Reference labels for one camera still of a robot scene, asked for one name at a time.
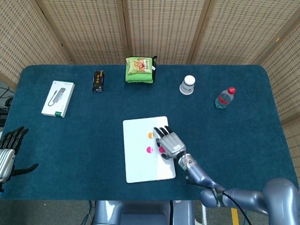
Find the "small black box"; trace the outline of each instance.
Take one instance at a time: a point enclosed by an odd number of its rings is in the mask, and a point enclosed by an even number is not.
[[[94,71],[93,92],[103,92],[104,71]]]

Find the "orange dot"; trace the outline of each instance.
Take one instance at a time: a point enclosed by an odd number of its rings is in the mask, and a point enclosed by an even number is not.
[[[152,132],[149,132],[149,133],[148,133],[148,137],[149,137],[150,139],[152,139],[152,138],[154,137],[154,134],[153,134]]]

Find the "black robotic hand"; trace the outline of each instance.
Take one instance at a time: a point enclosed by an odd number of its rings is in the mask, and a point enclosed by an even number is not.
[[[17,130],[8,132],[0,140],[0,195],[4,192],[2,184],[10,180],[12,176],[30,173],[38,164],[35,163],[27,169],[15,169],[15,156],[18,154],[21,142],[28,129],[20,127]]]
[[[186,152],[186,146],[182,140],[168,126],[165,128],[154,128],[158,138],[156,143],[158,147],[165,149],[165,154],[161,156],[165,159],[177,158]]]

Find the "magenta dot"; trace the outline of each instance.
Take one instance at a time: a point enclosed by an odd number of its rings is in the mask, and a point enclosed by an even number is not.
[[[146,148],[146,151],[147,151],[148,153],[152,153],[152,152],[153,152],[153,148],[149,146],[149,147]]]
[[[164,153],[164,152],[165,152],[165,150],[164,150],[164,148],[163,148],[163,147],[159,147],[159,149],[158,149],[158,150],[159,150],[159,152],[160,152],[160,153]]]

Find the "white box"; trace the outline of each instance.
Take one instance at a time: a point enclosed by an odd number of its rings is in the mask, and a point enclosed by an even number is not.
[[[64,118],[74,86],[70,82],[53,81],[42,114]]]

